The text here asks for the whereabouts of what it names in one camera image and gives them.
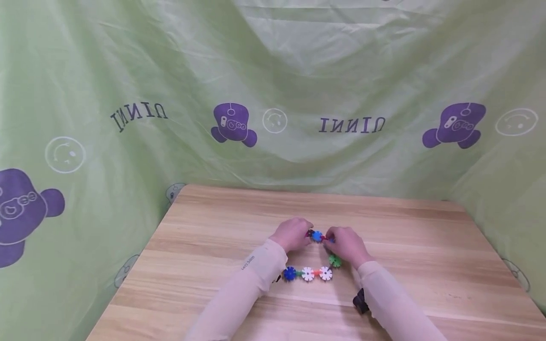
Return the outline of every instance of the snowflake building block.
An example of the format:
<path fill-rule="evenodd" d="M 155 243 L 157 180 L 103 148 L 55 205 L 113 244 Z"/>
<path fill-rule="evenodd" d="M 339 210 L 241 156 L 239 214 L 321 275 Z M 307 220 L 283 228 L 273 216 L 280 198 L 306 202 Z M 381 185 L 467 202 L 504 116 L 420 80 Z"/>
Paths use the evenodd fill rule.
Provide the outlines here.
<path fill-rule="evenodd" d="M 320 231 L 315 231 L 313 232 L 313 234 L 311 235 L 311 239 L 313 239 L 314 241 L 316 241 L 317 243 L 320 243 L 322 241 L 322 232 Z"/>
<path fill-rule="evenodd" d="M 303 279 L 306 281 L 306 282 L 310 282 L 313 280 L 314 278 L 314 273 L 313 273 L 313 269 L 311 269 L 310 267 L 304 267 L 302 269 L 302 277 Z"/>
<path fill-rule="evenodd" d="M 330 264 L 335 267 L 335 268 L 338 268 L 341 266 L 341 259 L 334 255 L 334 254 L 331 254 L 329 257 L 328 257 L 328 261 L 330 262 Z"/>
<path fill-rule="evenodd" d="M 323 266 L 323 267 L 321 267 L 321 273 L 320 273 L 319 276 L 324 281 L 331 280 L 332 276 L 333 276 L 332 270 L 330 270 L 330 268 L 328 268 L 327 266 Z"/>
<path fill-rule="evenodd" d="M 294 269 L 294 267 L 292 267 L 292 266 L 287 267 L 282 272 L 282 277 L 284 277 L 284 279 L 287 282 L 291 282 L 292 280 L 295 280 L 296 279 L 296 269 Z"/>

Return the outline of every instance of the cartoon face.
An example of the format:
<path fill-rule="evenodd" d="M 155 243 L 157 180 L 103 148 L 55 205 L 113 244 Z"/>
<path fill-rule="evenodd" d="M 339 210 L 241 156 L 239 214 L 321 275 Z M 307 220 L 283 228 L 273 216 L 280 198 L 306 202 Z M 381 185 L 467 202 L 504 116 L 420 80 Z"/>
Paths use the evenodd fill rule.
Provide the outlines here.
<path fill-rule="evenodd" d="M 422 140 L 427 148 L 441 143 L 457 142 L 460 148 L 475 145 L 482 133 L 476 125 L 485 116 L 485 106 L 478 103 L 457 103 L 445 108 L 440 115 L 440 126 L 425 131 Z"/>
<path fill-rule="evenodd" d="M 223 103 L 214 108 L 220 133 L 228 140 L 242 141 L 247 135 L 248 110 L 237 103 Z"/>
<path fill-rule="evenodd" d="M 529 280 L 525 276 L 525 274 L 516 266 L 516 264 L 512 263 L 511 261 L 503 258 L 502 261 L 506 264 L 508 269 L 510 269 L 510 272 L 516 279 L 518 280 L 521 287 L 526 291 L 531 291 L 531 284 L 529 283 Z"/>
<path fill-rule="evenodd" d="M 169 202 L 171 204 L 174 202 L 176 196 L 178 195 L 178 193 L 180 193 L 182 187 L 184 187 L 185 185 L 186 184 L 179 182 L 167 188 L 167 192 L 165 192 L 165 195 L 167 196 L 167 199 L 169 199 Z"/>
<path fill-rule="evenodd" d="M 265 130 L 272 134 L 281 133 L 288 124 L 286 114 L 280 109 L 268 109 L 262 118 Z"/>
<path fill-rule="evenodd" d="M 64 197 L 57 189 L 38 193 L 19 169 L 0 171 L 0 247 L 23 241 L 46 217 L 64 211 Z"/>
<path fill-rule="evenodd" d="M 445 108 L 440 116 L 436 136 L 442 143 L 466 140 L 476 124 L 485 116 L 485 106 L 477 103 L 457 103 Z"/>
<path fill-rule="evenodd" d="M 45 147 L 45 160 L 58 173 L 72 173 L 84 163 L 85 149 L 72 137 L 59 136 Z"/>
<path fill-rule="evenodd" d="M 504 136 L 519 136 L 530 132 L 538 123 L 538 115 L 531 109 L 519 108 L 502 115 L 496 125 L 497 132 Z"/>
<path fill-rule="evenodd" d="M 223 103 L 214 108 L 217 127 L 211 129 L 214 139 L 220 143 L 227 140 L 241 141 L 247 147 L 254 147 L 258 141 L 255 131 L 248 128 L 248 109 L 237 103 Z"/>
<path fill-rule="evenodd" d="M 117 272 L 116 279 L 114 280 L 114 286 L 116 288 L 121 287 L 121 284 L 129 274 L 129 271 L 133 268 L 133 265 L 137 262 L 139 255 L 134 255 L 131 258 L 129 258 L 125 264 L 121 267 L 121 269 Z"/>

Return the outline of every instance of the green cloth backdrop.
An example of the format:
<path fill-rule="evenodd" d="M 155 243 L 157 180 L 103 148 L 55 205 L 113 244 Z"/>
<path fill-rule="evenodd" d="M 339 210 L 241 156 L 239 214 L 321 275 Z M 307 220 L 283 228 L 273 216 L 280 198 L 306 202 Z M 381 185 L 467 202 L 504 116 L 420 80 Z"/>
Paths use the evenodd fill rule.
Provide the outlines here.
<path fill-rule="evenodd" d="M 546 309 L 545 37 L 543 0 L 0 0 L 0 339 L 85 340 L 187 183 L 456 201 Z"/>

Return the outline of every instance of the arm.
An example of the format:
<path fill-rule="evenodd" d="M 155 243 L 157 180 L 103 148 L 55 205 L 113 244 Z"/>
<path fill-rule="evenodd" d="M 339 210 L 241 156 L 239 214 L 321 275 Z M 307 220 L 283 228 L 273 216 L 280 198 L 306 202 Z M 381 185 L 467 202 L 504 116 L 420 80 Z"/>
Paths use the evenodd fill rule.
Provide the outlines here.
<path fill-rule="evenodd" d="M 372 316 L 393 341 L 447 341 L 396 279 L 378 262 L 357 269 Z"/>
<path fill-rule="evenodd" d="M 370 256 L 353 229 L 331 227 L 326 238 L 324 246 L 357 269 L 366 304 L 393 341 L 447 341 L 396 279 Z"/>
<path fill-rule="evenodd" d="M 209 302 L 185 340 L 231 340 L 254 302 L 269 291 L 271 282 L 285 269 L 287 261 L 284 249 L 267 239 Z"/>

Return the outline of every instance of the wooden table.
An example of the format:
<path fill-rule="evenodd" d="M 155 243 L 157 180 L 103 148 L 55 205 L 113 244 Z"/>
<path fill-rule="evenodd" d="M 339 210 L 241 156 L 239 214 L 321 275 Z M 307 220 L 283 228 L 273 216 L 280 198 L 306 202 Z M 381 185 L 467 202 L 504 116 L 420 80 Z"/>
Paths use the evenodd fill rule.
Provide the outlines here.
<path fill-rule="evenodd" d="M 465 210 L 450 202 L 188 185 L 88 341 L 180 341 L 243 259 L 293 216 L 352 226 L 450 341 L 544 341 L 546 320 Z M 314 244 L 289 265 L 319 267 Z M 330 282 L 279 281 L 234 340 L 388 340 L 352 305 L 350 269 Z"/>

